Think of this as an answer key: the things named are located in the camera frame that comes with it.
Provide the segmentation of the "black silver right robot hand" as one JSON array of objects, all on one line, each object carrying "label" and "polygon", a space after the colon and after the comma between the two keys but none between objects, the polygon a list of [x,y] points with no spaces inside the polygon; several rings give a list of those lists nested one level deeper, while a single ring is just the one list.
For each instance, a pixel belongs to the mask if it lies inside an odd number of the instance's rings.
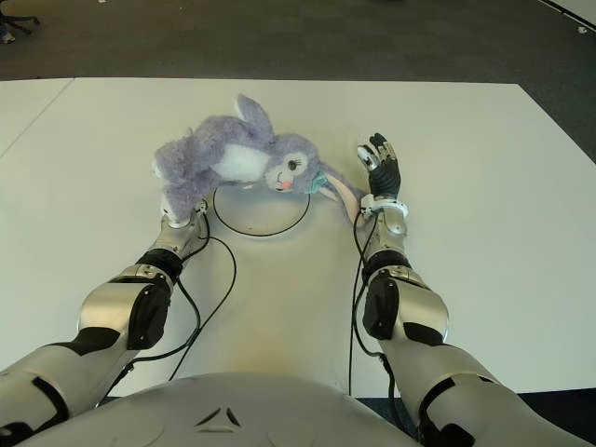
[{"label": "black silver right robot hand", "polygon": [[370,191],[374,197],[397,199],[400,193],[400,167],[391,143],[379,132],[368,143],[357,148],[359,161],[368,171]]}]

